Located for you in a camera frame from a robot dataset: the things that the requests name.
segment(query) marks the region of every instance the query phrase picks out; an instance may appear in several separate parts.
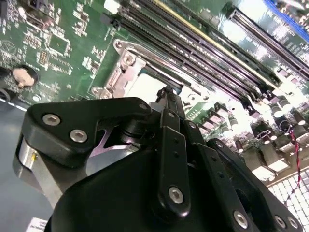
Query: black capacitor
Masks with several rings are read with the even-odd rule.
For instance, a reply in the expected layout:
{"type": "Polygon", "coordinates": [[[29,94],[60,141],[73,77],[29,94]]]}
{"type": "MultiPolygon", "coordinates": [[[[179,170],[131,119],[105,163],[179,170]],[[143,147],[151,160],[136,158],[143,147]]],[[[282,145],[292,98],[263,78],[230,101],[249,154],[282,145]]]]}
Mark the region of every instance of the black capacitor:
{"type": "Polygon", "coordinates": [[[291,123],[285,116],[276,118],[275,123],[278,126],[278,128],[284,133],[288,133],[290,128],[292,127],[291,123]]]}

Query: blue slot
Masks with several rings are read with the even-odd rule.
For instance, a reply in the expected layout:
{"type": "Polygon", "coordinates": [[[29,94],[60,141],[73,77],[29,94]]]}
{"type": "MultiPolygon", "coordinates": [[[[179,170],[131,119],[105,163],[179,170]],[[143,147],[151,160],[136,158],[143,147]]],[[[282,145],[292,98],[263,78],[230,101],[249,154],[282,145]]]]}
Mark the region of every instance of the blue slot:
{"type": "Polygon", "coordinates": [[[309,35],[308,33],[298,25],[294,20],[292,20],[289,16],[282,13],[275,5],[276,0],[264,0],[266,6],[272,10],[274,14],[276,14],[282,21],[288,24],[291,29],[298,34],[301,38],[303,38],[307,43],[309,43],[309,35]]]}

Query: white label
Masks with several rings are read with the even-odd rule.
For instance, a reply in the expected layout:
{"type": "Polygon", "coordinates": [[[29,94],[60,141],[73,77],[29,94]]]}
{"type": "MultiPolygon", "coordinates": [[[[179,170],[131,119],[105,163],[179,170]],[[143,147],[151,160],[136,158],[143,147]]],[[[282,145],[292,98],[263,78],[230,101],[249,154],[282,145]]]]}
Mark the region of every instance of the white label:
{"type": "Polygon", "coordinates": [[[44,232],[46,224],[46,220],[34,217],[28,225],[26,232],[44,232]]]}

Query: capacitor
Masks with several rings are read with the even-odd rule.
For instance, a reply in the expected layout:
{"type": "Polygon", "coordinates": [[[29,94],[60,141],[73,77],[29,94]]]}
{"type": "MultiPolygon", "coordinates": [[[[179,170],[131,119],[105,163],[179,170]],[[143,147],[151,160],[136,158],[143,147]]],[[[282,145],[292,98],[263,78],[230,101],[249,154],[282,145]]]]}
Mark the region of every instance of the capacitor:
{"type": "Polygon", "coordinates": [[[234,118],[230,119],[231,128],[234,131],[237,131],[239,128],[238,121],[234,118]]]}
{"type": "Polygon", "coordinates": [[[270,127],[268,127],[267,130],[269,131],[268,136],[269,136],[270,140],[272,140],[272,141],[276,140],[277,136],[276,136],[274,130],[272,128],[270,128],[270,127]]]}
{"type": "Polygon", "coordinates": [[[289,103],[289,101],[285,98],[282,97],[282,100],[279,101],[279,105],[281,106],[281,108],[285,111],[288,112],[292,109],[292,105],[289,103]]]}
{"type": "Polygon", "coordinates": [[[293,117],[299,126],[302,126],[306,123],[305,119],[302,117],[302,115],[298,111],[293,113],[293,117]]]}
{"type": "Polygon", "coordinates": [[[37,72],[24,64],[14,67],[12,75],[20,88],[31,87],[39,80],[37,72]]]}
{"type": "Polygon", "coordinates": [[[228,137],[231,134],[230,128],[228,127],[227,123],[224,123],[222,125],[221,131],[224,137],[228,137]]]}
{"type": "Polygon", "coordinates": [[[279,106],[277,105],[274,105],[272,108],[271,108],[271,112],[272,114],[274,115],[275,118],[279,118],[279,117],[282,117],[283,116],[283,111],[280,109],[279,106]]]}
{"type": "Polygon", "coordinates": [[[262,140],[263,140],[264,144],[269,144],[269,143],[270,143],[270,139],[269,139],[269,136],[268,136],[268,135],[264,136],[264,137],[262,138],[262,140]]]}
{"type": "Polygon", "coordinates": [[[236,149],[239,153],[243,152],[243,147],[240,140],[235,141],[236,149]]]}
{"type": "Polygon", "coordinates": [[[291,128],[290,122],[284,116],[282,116],[280,118],[276,118],[275,119],[275,123],[279,127],[279,129],[281,131],[283,131],[284,133],[287,133],[290,130],[290,128],[291,128]]]}

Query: red wire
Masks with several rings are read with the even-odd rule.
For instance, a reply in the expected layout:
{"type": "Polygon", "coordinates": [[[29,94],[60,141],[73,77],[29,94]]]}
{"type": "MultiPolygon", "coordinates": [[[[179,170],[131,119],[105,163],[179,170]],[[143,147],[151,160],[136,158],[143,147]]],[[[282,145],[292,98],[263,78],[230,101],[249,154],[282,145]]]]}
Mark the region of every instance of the red wire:
{"type": "Polygon", "coordinates": [[[297,186],[292,190],[288,198],[284,201],[284,205],[287,206],[287,201],[291,199],[291,196],[295,193],[296,189],[300,188],[300,181],[301,181],[301,176],[300,176],[300,158],[299,158],[299,143],[297,142],[293,131],[290,132],[290,136],[292,138],[292,142],[295,144],[295,153],[296,153],[296,162],[297,162],[297,186]]]}

